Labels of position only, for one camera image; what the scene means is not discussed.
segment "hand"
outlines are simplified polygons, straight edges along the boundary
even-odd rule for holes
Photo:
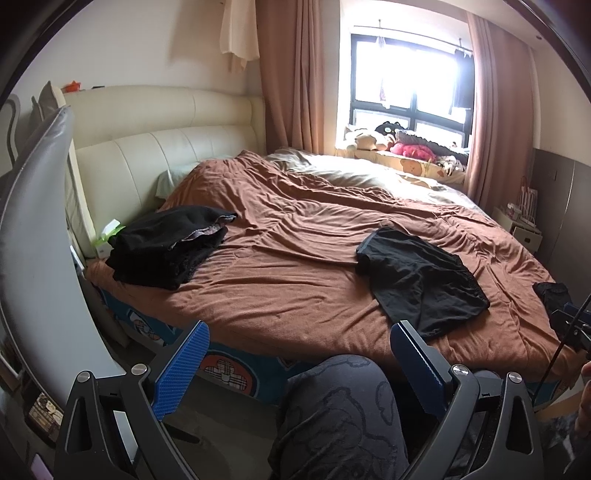
[[[591,362],[583,367],[581,374],[584,377],[591,377]],[[574,424],[574,431],[581,437],[586,437],[591,432],[591,381],[587,382],[583,390],[579,416]]]

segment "screw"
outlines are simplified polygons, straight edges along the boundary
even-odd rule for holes
[[[90,379],[90,372],[80,372],[76,379],[78,380],[78,382],[84,383]]]
[[[509,380],[511,380],[513,383],[521,383],[521,381],[523,380],[521,378],[521,375],[517,372],[510,372],[509,373]]]
[[[134,375],[143,375],[147,371],[148,367],[146,367],[144,364],[136,364],[133,367],[131,367],[131,373],[133,373]]]
[[[454,365],[452,370],[456,375],[467,375],[470,373],[468,368],[464,367],[463,365]]]

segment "beige curtain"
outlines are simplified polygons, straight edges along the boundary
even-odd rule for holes
[[[267,151],[323,152],[319,0],[256,0]]]
[[[534,94],[530,49],[468,13],[476,66],[473,143],[466,194],[485,212],[518,200],[532,155]]]
[[[240,70],[259,57],[255,0],[226,0],[223,10],[220,50],[232,55]]]

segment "black garment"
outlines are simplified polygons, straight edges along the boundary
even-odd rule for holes
[[[562,310],[564,304],[572,303],[570,299],[569,289],[564,283],[541,282],[532,285],[535,294],[540,298],[548,318],[556,310]]]
[[[456,50],[454,58],[457,63],[457,76],[452,106],[472,109],[475,89],[474,59],[466,55],[463,50]]]
[[[235,213],[180,206],[150,213],[109,238],[117,281],[176,290],[223,241]]]
[[[393,323],[408,320],[431,340],[484,312],[491,303],[457,255],[390,227],[357,247],[357,273]]]

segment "white pillow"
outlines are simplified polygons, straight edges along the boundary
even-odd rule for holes
[[[178,167],[172,167],[169,170],[163,171],[158,176],[158,183],[156,184],[156,198],[166,200],[170,194],[174,191],[178,184],[181,183],[187,175],[199,164],[208,160],[227,160],[228,158],[234,158],[231,155],[220,155],[216,158],[204,158],[197,162],[188,163],[186,165],[180,165]]]

